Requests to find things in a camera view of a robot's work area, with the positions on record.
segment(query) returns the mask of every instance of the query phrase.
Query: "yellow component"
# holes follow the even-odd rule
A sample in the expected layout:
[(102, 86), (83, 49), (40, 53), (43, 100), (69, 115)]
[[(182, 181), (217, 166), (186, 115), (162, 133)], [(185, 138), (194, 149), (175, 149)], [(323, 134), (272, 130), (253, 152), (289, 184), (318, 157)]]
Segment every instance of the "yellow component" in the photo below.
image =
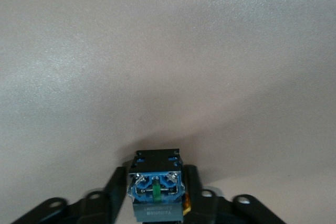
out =
[(183, 216), (191, 211), (189, 194), (185, 194), (185, 201), (183, 202)]

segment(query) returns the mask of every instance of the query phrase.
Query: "white background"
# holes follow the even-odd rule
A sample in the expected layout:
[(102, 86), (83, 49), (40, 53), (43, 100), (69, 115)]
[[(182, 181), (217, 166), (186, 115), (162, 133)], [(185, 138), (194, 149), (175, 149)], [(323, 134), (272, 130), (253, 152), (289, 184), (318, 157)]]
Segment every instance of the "white background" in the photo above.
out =
[(336, 0), (0, 0), (0, 223), (167, 147), (228, 199), (334, 223), (335, 43)]

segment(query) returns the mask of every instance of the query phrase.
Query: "circular hole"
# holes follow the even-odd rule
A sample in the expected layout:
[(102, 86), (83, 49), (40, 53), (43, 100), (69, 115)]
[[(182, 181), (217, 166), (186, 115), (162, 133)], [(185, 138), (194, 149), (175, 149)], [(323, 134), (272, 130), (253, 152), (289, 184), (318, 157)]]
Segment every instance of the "circular hole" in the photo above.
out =
[(202, 191), (202, 196), (203, 197), (212, 197), (212, 193), (208, 190), (203, 190)]
[(90, 199), (98, 199), (100, 197), (100, 194), (92, 194), (90, 195)]
[(242, 204), (250, 204), (250, 200), (246, 197), (239, 197), (238, 202)]
[(53, 207), (59, 207), (60, 205), (62, 205), (62, 202), (61, 201), (56, 201), (56, 202), (53, 202), (49, 205), (50, 208), (53, 208)]

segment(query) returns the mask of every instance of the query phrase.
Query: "green terminal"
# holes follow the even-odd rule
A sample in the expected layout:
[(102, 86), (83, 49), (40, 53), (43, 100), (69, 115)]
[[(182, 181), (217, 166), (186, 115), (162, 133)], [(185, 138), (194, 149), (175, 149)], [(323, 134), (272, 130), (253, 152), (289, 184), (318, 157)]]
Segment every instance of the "green terminal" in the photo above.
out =
[(153, 199), (154, 202), (161, 202), (161, 185), (160, 180), (155, 179), (153, 180)]

